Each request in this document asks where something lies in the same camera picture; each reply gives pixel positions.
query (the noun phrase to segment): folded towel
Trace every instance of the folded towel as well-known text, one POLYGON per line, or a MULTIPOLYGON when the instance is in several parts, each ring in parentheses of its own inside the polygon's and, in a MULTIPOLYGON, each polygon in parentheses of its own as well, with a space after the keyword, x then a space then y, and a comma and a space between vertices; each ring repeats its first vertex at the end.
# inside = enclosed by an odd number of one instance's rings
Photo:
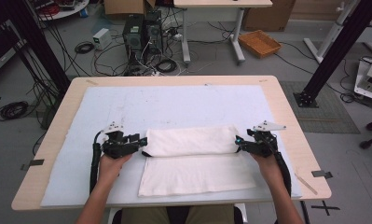
POLYGON ((235 153, 233 125, 221 127, 149 130, 150 156, 139 196, 168 196, 255 187, 244 157, 235 153))

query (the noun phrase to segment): desk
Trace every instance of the desk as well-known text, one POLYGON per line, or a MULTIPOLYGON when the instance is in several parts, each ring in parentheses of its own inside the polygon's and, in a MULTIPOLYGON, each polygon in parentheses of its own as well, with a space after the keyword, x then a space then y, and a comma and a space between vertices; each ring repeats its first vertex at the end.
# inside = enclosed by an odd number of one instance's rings
POLYGON ((52 21, 52 20, 57 20, 57 19, 60 19, 60 18, 68 17, 68 16, 71 16, 71 15, 76 14, 77 12, 81 11, 83 8, 85 8, 88 5, 89 2, 90 2, 90 0, 82 0, 80 2, 76 1, 75 9, 73 9, 73 10, 63 10, 63 9, 61 9, 60 12, 53 15, 52 17, 51 16, 45 16, 45 15, 38 15, 38 17, 41 21, 52 21))
POLYGON ((184 85, 258 85, 261 86, 277 123, 287 126, 281 133, 283 144, 298 176, 303 196, 300 200, 327 199, 331 190, 324 177, 313 177, 320 170, 304 133, 288 104, 282 88, 272 76, 209 76, 209 77, 78 77, 73 80, 62 104, 37 151, 35 160, 43 165, 30 167, 12 203, 14 210, 38 210, 48 185, 50 172, 62 148, 69 127, 87 87, 184 86, 184 85))
POLYGON ((182 50, 183 50, 183 61, 185 64, 191 62, 191 58, 189 56, 189 49, 188 49, 188 42, 187 42, 187 22, 192 19, 196 21, 195 18, 189 17, 190 10, 197 10, 195 13, 195 17, 199 17, 200 15, 208 15, 214 13, 217 15, 217 19, 214 21, 227 21, 228 16, 230 17, 230 21, 234 21, 233 19, 236 18, 236 26, 234 30, 234 34, 230 36, 230 41, 235 49, 238 63, 243 63, 245 61, 243 53, 241 52, 241 47, 238 42, 239 32, 241 29, 241 20, 243 18, 243 12, 245 7, 271 7, 272 3, 269 0, 240 0, 240 1, 232 1, 232 0, 174 0, 174 5, 176 7, 184 8, 183 10, 183 38, 182 38, 182 50), (235 9, 238 8, 237 15, 232 16, 231 11, 227 11, 227 9, 235 9))

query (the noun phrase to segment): forearm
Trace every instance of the forearm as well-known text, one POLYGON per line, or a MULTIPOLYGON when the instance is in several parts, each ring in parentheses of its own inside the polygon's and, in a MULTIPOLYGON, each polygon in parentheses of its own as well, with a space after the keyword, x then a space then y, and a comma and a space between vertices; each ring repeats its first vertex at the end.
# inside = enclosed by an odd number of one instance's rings
POLYGON ((111 186, 105 186, 98 182, 84 205, 76 224, 101 223, 110 189, 111 186))
POLYGON ((284 183, 269 184, 269 190, 275 204, 276 216, 278 217, 279 224, 303 223, 293 201, 291 201, 288 195, 284 183))

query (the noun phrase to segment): wooden tabletop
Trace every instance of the wooden tabletop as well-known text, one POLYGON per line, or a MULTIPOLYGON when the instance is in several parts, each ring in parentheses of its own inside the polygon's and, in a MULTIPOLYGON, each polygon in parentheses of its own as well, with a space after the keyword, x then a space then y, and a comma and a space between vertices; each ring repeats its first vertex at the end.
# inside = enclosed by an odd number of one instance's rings
POLYGON ((174 0, 176 7, 271 7, 270 0, 174 0))
POLYGON ((302 190, 300 200, 320 200, 331 196, 324 177, 313 177, 311 171, 321 170, 302 132, 282 88, 273 76, 190 76, 190 77, 78 77, 63 98, 35 160, 42 165, 31 166, 14 198, 14 210, 38 210, 44 197, 49 176, 73 118, 88 87, 121 86, 183 86, 183 85, 259 85, 268 100, 275 122, 285 124, 281 133, 287 154, 302 190))

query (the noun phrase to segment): floor mat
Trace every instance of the floor mat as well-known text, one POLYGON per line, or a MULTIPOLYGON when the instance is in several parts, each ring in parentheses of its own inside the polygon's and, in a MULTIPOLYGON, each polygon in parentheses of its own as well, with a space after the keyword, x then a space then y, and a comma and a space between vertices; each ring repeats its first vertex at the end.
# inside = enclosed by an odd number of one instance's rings
POLYGON ((280 82, 304 133, 360 133, 332 90, 324 86, 316 98, 318 108, 298 107, 293 92, 302 92, 307 82, 280 82))

